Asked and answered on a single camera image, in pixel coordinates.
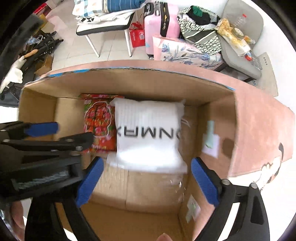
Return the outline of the person's hand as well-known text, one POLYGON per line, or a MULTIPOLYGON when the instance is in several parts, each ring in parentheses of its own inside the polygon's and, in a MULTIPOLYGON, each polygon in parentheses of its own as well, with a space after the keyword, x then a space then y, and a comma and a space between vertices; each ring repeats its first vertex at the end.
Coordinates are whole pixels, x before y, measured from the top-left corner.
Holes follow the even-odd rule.
POLYGON ((15 240, 25 239, 25 223, 21 201, 12 202, 1 209, 1 219, 15 240))

